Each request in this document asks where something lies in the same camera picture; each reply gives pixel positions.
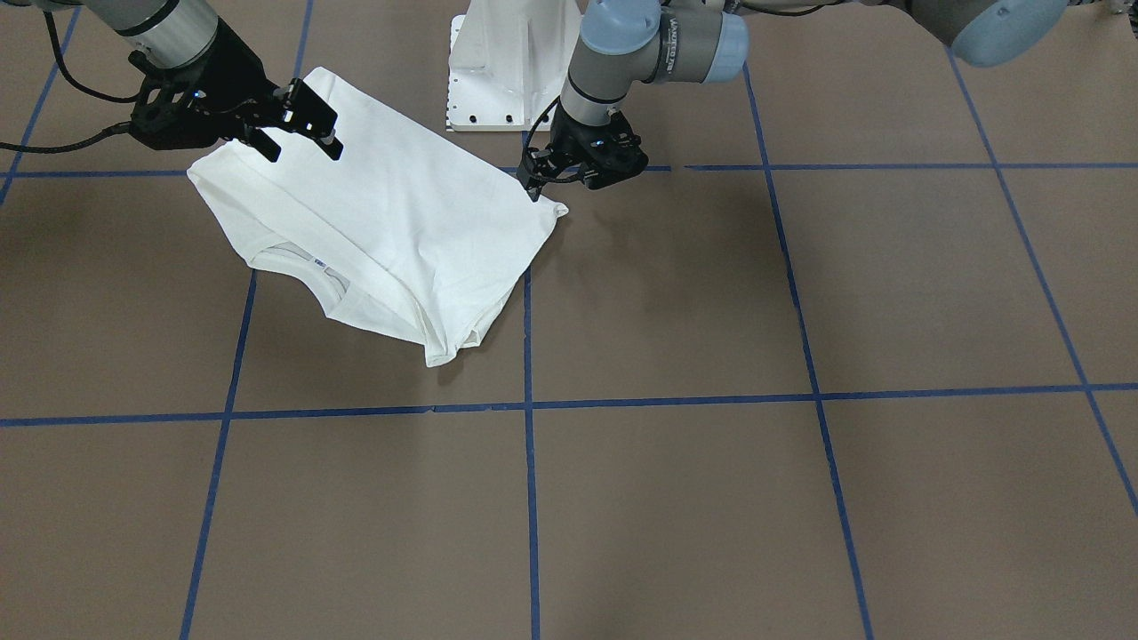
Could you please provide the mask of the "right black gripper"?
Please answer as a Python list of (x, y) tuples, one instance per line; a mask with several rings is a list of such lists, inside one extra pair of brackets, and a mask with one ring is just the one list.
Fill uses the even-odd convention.
[(208, 117), (218, 140), (239, 140), (275, 163), (282, 149), (263, 129), (281, 124), (284, 132), (316, 143), (331, 161), (341, 159), (344, 145), (336, 134), (333, 107), (302, 77), (292, 77), (282, 89), (281, 105), (279, 85), (269, 81), (259, 57), (226, 23), (218, 23), (211, 46), (183, 68), (156, 68), (142, 52), (130, 54), (129, 61), (145, 77), (187, 82), (193, 109)]

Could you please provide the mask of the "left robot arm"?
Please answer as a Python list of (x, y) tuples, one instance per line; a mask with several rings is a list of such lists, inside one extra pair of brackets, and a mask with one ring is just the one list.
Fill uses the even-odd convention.
[[(549, 104), (549, 143), (525, 146), (517, 181), (531, 200), (549, 184), (597, 190), (649, 165), (622, 114), (634, 84), (724, 84), (750, 54), (747, 17), (802, 18), (828, 1), (589, 1)], [(887, 1), (973, 68), (1015, 60), (1065, 13), (1065, 1)]]

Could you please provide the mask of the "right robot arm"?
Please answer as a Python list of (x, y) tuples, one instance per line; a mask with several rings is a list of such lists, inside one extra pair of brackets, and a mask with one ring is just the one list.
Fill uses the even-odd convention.
[(282, 149), (269, 137), (273, 128), (341, 158), (333, 107), (300, 77), (273, 84), (259, 56), (207, 1), (90, 1), (88, 9), (126, 41), (127, 60), (143, 75), (138, 92), (126, 98), (129, 121), (75, 143), (8, 143), (8, 150), (53, 155), (130, 136), (158, 151), (236, 140), (275, 162)]

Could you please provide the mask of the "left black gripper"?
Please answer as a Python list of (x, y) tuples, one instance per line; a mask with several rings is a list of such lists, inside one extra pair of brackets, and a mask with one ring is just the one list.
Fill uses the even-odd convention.
[(648, 166), (649, 156), (641, 148), (641, 138), (622, 112), (599, 126), (585, 125), (566, 112), (556, 112), (551, 149), (523, 149), (517, 181), (536, 203), (546, 186), (569, 181), (562, 177), (569, 169), (574, 169), (574, 180), (597, 190), (638, 177)]

